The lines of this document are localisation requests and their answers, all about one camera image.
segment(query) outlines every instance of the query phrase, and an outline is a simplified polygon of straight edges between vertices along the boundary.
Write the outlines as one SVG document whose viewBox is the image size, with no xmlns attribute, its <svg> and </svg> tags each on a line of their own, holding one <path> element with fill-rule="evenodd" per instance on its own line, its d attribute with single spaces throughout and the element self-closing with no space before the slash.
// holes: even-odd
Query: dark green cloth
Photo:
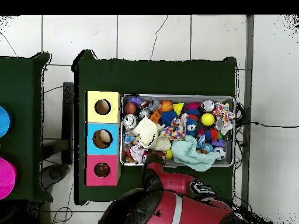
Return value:
<svg viewBox="0 0 299 224">
<path fill-rule="evenodd" d="M 87 200 L 117 200 L 130 189 L 141 187 L 142 167 L 122 166 L 114 187 L 84 186 L 84 95 L 87 90 L 119 93 L 166 95 L 222 95 L 235 97 L 235 58 L 223 61 L 126 61 L 94 59 L 82 51 L 75 59 L 75 87 L 79 87 L 79 179 L 75 193 L 79 203 Z M 213 186 L 220 197 L 232 198 L 232 167 L 212 167 L 196 172 L 189 167 L 166 168 L 168 172 L 187 173 Z"/>
<path fill-rule="evenodd" d="M 15 188 L 5 199 L 52 201 L 40 186 L 42 161 L 41 76 L 49 53 L 32 58 L 0 57 L 0 106 L 12 125 L 0 138 L 0 157 L 16 167 Z"/>
</svg>

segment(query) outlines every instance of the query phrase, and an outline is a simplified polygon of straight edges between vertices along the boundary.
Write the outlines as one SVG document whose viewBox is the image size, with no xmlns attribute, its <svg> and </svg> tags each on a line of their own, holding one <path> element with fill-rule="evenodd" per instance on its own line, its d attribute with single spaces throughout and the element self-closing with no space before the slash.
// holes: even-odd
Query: white stripe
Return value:
<svg viewBox="0 0 299 224">
<path fill-rule="evenodd" d="M 180 196 L 175 194 L 175 213 L 173 214 L 172 224 L 180 224 L 180 217 L 182 215 L 183 200 Z"/>
</svg>

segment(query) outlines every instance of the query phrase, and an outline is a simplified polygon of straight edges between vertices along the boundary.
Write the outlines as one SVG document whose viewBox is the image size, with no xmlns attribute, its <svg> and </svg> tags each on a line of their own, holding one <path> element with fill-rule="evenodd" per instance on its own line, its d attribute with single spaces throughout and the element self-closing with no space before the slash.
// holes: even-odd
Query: yellow box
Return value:
<svg viewBox="0 0 299 224">
<path fill-rule="evenodd" d="M 108 112 L 99 105 L 109 106 Z M 117 124 L 120 118 L 120 94 L 117 92 L 87 91 L 87 122 Z"/>
</svg>

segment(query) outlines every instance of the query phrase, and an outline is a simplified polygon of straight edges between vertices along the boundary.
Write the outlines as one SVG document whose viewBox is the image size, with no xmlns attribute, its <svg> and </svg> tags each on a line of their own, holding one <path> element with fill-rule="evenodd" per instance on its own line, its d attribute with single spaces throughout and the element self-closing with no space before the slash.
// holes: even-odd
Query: stacked boxes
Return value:
<svg viewBox="0 0 299 224">
<path fill-rule="evenodd" d="M 116 186 L 120 177 L 120 95 L 85 92 L 85 185 Z"/>
</svg>

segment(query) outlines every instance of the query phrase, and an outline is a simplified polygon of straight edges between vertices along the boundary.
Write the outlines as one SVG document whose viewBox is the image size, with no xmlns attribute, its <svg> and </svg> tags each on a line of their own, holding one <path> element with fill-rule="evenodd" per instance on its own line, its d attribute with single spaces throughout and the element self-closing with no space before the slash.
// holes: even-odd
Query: pink box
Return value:
<svg viewBox="0 0 299 224">
<path fill-rule="evenodd" d="M 95 166 L 105 163 L 109 167 L 107 177 L 98 177 Z M 116 186 L 120 177 L 120 163 L 117 155 L 88 155 L 86 166 L 86 186 Z"/>
</svg>

